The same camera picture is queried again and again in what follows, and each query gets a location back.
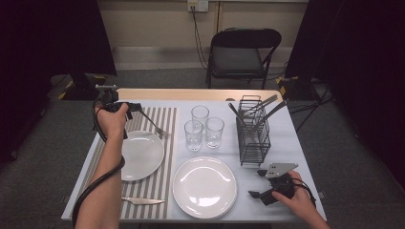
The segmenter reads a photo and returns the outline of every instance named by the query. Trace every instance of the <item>hand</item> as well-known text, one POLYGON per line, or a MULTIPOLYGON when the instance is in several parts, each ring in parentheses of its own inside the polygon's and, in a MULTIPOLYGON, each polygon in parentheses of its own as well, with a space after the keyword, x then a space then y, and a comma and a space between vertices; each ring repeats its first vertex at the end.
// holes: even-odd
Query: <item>hand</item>
POLYGON ((111 135, 122 135, 125 129, 126 123, 126 112, 128 111, 128 105, 122 103, 121 107, 116 113, 107 112, 101 107, 96 106, 96 118, 103 131, 103 133, 108 137, 111 135))
MULTIPOLYGON (((297 172, 289 171, 288 173, 292 178, 301 180, 301 176, 297 172)), ((293 180, 294 183, 302 184, 301 181, 296 179, 293 180)), ((292 199, 289 199, 276 191, 273 191, 271 194, 291 209, 297 217, 309 224, 310 228, 329 228, 323 218, 319 215, 315 206, 313 206, 309 194, 304 188, 295 186, 295 195, 292 199)))

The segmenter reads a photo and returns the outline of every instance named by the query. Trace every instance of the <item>metal utensil rack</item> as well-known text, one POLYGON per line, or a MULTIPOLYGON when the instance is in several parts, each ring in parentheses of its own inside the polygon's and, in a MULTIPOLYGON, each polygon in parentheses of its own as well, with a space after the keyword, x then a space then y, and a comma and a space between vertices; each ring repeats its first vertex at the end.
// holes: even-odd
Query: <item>metal utensil rack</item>
POLYGON ((258 95, 244 95, 239 103, 238 113, 243 116, 245 122, 243 125, 236 118, 241 166, 244 163, 257 163, 260 166, 265 161, 271 147, 267 120, 256 132, 249 132, 256 123, 266 116, 266 109, 261 105, 261 102, 262 100, 258 95))

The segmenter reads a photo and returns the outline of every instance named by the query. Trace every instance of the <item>gray carpet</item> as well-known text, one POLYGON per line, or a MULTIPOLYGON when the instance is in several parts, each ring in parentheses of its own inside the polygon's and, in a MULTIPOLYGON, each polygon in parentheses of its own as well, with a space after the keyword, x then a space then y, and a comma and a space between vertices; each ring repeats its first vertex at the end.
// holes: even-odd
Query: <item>gray carpet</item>
MULTIPOLYGON (((56 76, 53 82, 63 75, 56 76)), ((203 69, 122 71, 107 84, 133 88, 206 88, 203 69)), ((96 135, 91 101, 57 96, 66 77, 50 92, 51 102, 18 150, 18 159, 0 168, 0 228, 72 228, 60 219, 85 156, 96 135)), ((214 88, 259 89, 260 82, 224 82, 214 88)), ((317 85, 321 94, 325 86, 317 85)), ((277 90, 274 80, 267 89, 277 90)), ((295 111, 313 101, 290 101, 295 111)), ((296 127, 309 111, 293 114, 296 127)), ((333 102, 322 105, 298 132, 309 168, 332 228, 405 228, 405 196, 385 166, 354 137, 350 122, 333 102)), ((122 228, 253 228, 246 224, 134 224, 122 228)), ((255 228, 270 228, 268 224, 255 228)), ((273 229, 308 228, 303 223, 273 224, 273 229)))

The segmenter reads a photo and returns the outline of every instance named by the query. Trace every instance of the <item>power outlet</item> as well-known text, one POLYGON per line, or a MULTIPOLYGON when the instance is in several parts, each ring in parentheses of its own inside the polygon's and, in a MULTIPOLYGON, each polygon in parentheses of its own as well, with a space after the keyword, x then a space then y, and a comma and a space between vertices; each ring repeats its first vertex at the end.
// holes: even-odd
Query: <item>power outlet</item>
POLYGON ((199 0, 199 11, 208 11, 208 0, 199 0))
POLYGON ((199 0, 187 0, 187 11, 192 11, 192 7, 194 7, 194 11, 198 11, 199 0))
POLYGON ((191 12, 192 7, 194 7, 194 11, 208 11, 208 0, 187 0, 187 11, 191 12))

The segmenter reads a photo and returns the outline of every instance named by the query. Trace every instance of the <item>white plate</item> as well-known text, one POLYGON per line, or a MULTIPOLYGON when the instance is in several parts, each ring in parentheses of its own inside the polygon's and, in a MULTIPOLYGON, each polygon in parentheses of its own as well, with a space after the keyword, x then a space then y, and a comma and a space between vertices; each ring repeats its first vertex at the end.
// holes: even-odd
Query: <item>white plate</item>
POLYGON ((150 132, 134 131, 127 135, 122 145, 125 165, 121 170, 121 179, 132 181, 148 177, 163 161, 163 142, 150 132))
POLYGON ((232 171, 220 160, 196 157, 176 172, 173 195, 184 212, 199 219, 220 217, 237 195, 232 171))

